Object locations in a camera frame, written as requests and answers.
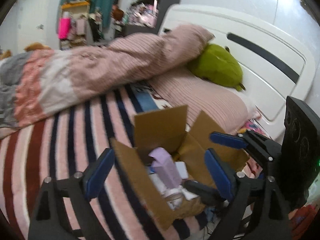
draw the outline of pink striped pillow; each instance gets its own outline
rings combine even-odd
[[[190,125],[203,110],[226,133],[235,134],[248,119],[257,116],[255,105],[244,94],[204,81],[185,67],[153,77],[149,83],[172,106],[189,106]]]

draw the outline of green pillow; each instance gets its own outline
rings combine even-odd
[[[197,59],[188,64],[188,69],[195,76],[218,85],[238,91],[243,88],[243,73],[239,63],[226,49],[217,44],[209,44]]]

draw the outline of striped bedsheet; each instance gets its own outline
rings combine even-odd
[[[133,116],[168,107],[148,84],[125,85],[83,104],[23,128],[0,140],[0,209],[21,239],[45,177],[65,179],[84,171],[110,139],[134,146]],[[65,200],[73,229],[78,229],[71,203]],[[176,220],[161,230],[139,202],[118,162],[92,208],[111,239],[185,239],[207,224],[205,213]]]

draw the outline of open cardboard box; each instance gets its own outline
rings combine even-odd
[[[200,199],[184,200],[180,208],[171,210],[157,191],[145,169],[154,159],[148,154],[157,147],[165,148],[171,155],[179,154],[190,176],[205,185],[215,184],[204,163],[204,153],[214,148],[222,161],[235,170],[242,170],[248,156],[242,150],[212,143],[209,135],[224,132],[205,112],[201,112],[189,132],[185,131],[187,106],[157,110],[135,116],[134,140],[136,148],[128,147],[113,139],[116,157],[138,195],[155,218],[158,225],[167,230],[175,219],[199,214],[204,209]]]

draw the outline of pink blanket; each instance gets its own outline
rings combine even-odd
[[[149,79],[182,65],[199,56],[212,38],[200,26],[181,25],[163,36],[137,33],[119,38],[106,48],[36,50],[25,55],[20,60],[25,60],[20,81],[14,84],[16,88],[11,86],[15,94],[7,96],[10,102],[14,100],[14,107],[4,109],[0,138],[112,87]],[[0,74],[2,68],[8,69],[5,64],[8,62],[0,64]]]

